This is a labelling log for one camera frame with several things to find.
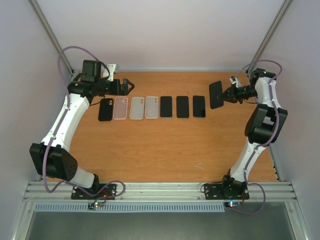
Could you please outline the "black smartphone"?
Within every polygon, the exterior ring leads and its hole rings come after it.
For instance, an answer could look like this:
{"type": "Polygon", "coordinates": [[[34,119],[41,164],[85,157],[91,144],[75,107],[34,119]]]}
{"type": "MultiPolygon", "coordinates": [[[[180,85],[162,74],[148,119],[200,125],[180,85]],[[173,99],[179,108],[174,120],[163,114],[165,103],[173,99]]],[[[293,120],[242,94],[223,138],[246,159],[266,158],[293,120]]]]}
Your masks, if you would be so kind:
{"type": "Polygon", "coordinates": [[[160,97],[160,117],[171,118],[173,116],[173,103],[171,96],[160,97]]]}

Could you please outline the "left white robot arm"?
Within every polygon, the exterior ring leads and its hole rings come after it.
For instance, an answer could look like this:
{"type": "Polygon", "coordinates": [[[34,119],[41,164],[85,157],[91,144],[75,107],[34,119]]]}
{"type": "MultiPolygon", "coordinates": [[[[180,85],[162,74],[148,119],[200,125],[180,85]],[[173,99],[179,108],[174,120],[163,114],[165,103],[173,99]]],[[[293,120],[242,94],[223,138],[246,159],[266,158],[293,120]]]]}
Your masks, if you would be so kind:
{"type": "Polygon", "coordinates": [[[76,187],[89,199],[96,199],[103,190],[99,177],[82,169],[69,151],[77,126],[95,97],[127,96],[135,88],[126,78],[115,79],[115,70],[114,64],[84,60],[82,71],[66,86],[64,103],[51,129],[40,143],[30,146],[31,159],[48,193],[57,189],[49,188],[48,178],[76,187]]]}

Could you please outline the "phone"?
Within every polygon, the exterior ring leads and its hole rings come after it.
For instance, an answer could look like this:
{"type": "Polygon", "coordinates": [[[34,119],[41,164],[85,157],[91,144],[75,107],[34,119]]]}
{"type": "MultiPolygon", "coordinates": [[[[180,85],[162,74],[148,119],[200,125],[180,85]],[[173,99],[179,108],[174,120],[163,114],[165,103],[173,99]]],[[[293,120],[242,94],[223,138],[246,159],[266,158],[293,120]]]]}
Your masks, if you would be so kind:
{"type": "Polygon", "coordinates": [[[221,81],[216,81],[209,85],[209,103],[212,110],[224,106],[224,101],[221,99],[222,93],[223,88],[221,81]]]}
{"type": "Polygon", "coordinates": [[[176,97],[176,116],[177,118],[189,118],[189,98],[188,96],[176,97]]]}
{"type": "Polygon", "coordinates": [[[202,95],[194,95],[192,97],[193,117],[205,118],[206,117],[206,103],[205,97],[202,95]]]}

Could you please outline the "pink phone case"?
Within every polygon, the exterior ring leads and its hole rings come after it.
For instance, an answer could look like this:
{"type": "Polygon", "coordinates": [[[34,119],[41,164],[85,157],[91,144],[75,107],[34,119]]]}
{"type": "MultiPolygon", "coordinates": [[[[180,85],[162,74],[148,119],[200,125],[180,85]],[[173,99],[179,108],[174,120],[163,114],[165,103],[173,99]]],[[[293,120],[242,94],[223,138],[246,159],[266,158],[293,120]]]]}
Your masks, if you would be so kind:
{"type": "Polygon", "coordinates": [[[128,98],[126,96],[116,97],[114,100],[113,119],[125,120],[128,111],[128,98]]]}

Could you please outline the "white phone case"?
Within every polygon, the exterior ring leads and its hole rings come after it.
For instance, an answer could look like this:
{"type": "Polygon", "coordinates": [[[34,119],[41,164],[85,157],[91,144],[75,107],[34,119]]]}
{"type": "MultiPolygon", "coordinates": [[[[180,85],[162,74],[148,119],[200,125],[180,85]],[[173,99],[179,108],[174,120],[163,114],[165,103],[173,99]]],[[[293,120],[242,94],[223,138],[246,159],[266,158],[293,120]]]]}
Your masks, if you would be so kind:
{"type": "Polygon", "coordinates": [[[142,120],[145,110],[145,98],[144,97],[132,97],[130,105],[129,118],[131,120],[142,120]]]}
{"type": "Polygon", "coordinates": [[[145,118],[157,119],[159,117],[159,98],[157,96],[147,96],[145,98],[145,118]]]}

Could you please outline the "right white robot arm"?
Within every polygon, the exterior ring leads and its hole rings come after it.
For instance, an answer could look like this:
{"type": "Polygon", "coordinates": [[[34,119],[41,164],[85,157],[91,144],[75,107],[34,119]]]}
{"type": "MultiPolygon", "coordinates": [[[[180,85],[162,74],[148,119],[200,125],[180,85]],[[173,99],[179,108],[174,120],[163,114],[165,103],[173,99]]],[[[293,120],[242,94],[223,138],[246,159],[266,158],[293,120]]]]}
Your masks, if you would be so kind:
{"type": "Polygon", "coordinates": [[[288,111],[279,104],[276,94],[277,75],[257,68],[249,76],[249,85],[241,86],[231,77],[231,86],[216,97],[229,103],[243,103],[251,97],[257,99],[255,110],[249,118],[244,135],[246,142],[236,163],[223,176],[220,194],[224,200],[244,198],[249,174],[261,153],[277,139],[288,111]]]}

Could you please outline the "black phone case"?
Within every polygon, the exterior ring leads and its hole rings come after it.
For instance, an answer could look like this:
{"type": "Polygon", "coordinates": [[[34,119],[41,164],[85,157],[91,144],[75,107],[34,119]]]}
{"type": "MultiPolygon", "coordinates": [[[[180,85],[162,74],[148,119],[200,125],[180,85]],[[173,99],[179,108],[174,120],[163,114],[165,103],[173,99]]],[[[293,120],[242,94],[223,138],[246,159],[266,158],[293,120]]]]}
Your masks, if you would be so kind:
{"type": "Polygon", "coordinates": [[[114,100],[112,98],[102,99],[99,104],[98,120],[100,122],[111,121],[113,118],[114,100]]]}

